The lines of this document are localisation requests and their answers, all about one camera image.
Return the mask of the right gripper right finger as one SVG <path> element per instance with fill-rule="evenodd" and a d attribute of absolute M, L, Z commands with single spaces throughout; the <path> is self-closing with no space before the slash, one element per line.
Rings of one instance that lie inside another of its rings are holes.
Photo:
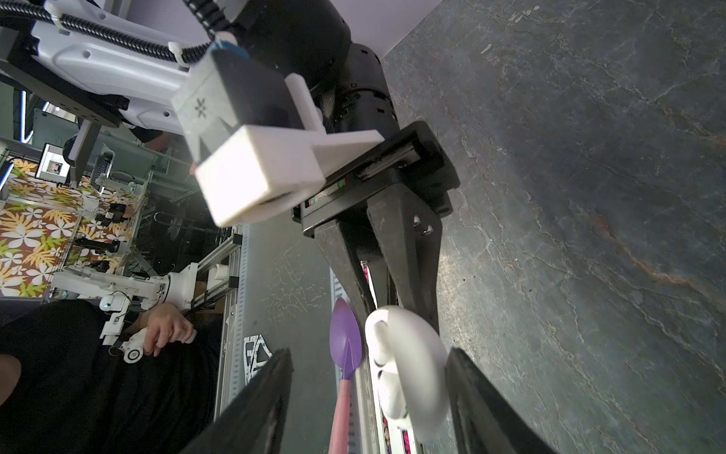
<path fill-rule="evenodd" d="M 459 453 L 555 453 L 461 348 L 450 351 L 445 376 Z"/>

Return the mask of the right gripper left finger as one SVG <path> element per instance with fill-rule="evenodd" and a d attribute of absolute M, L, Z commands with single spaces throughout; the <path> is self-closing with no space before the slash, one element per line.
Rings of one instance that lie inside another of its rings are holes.
<path fill-rule="evenodd" d="M 293 372 L 290 350 L 277 350 L 215 422 L 183 452 L 279 453 Z"/>

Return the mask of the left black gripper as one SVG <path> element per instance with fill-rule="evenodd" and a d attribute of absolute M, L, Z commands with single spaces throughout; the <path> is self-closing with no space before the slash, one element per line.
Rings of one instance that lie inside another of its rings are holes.
<path fill-rule="evenodd" d="M 382 256 L 370 262 L 376 304 L 405 308 L 440 331 L 440 218 L 451 214 L 449 192 L 460 184 L 436 135 L 419 120 L 334 172 L 292 209 L 304 235 L 315 236 L 360 327 L 375 310 L 361 264 L 375 238 Z M 359 226 L 368 224 L 366 210 L 372 231 Z"/>

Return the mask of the white earbud charging case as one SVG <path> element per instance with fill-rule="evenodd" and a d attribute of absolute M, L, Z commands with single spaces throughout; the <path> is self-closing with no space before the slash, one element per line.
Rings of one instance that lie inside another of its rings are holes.
<path fill-rule="evenodd" d="M 368 316 L 365 340 L 385 418 L 421 444 L 434 440 L 449 408 L 448 353 L 439 334 L 416 313 L 391 305 Z"/>

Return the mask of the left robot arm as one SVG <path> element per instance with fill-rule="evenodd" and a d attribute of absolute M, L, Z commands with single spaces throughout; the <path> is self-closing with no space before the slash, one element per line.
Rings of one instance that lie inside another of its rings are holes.
<path fill-rule="evenodd" d="M 290 212 L 351 299 L 374 309 L 361 265 L 384 264 L 383 300 L 439 323 L 442 220 L 459 176 L 423 121 L 401 127 L 381 62 L 328 1 L 214 1 L 187 9 L 188 47 L 92 1 L 5 1 L 1 70 L 93 122 L 187 142 L 218 226 Z"/>

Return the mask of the operator's hand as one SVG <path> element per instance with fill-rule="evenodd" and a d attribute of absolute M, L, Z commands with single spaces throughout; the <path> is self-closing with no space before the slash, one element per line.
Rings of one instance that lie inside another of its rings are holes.
<path fill-rule="evenodd" d="M 145 355 L 157 357 L 168 344 L 186 344 L 194 335 L 191 321 L 171 304 L 161 304 L 146 311 L 140 318 L 139 326 L 147 329 L 143 342 Z"/>

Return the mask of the floral patterned cloth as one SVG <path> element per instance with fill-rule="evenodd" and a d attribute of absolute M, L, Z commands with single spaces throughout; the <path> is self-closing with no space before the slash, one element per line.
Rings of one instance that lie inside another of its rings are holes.
<path fill-rule="evenodd" d="M 74 241 L 124 244 L 132 238 L 132 221 L 104 224 L 96 219 L 115 204 L 138 208 L 140 199 L 125 191 L 98 194 L 88 178 L 77 188 L 58 187 L 35 177 L 38 166 L 8 158 L 11 172 L 1 202 L 1 295 L 40 297 L 53 274 L 67 265 L 90 265 L 107 260 L 110 269 L 122 253 L 97 252 Z"/>

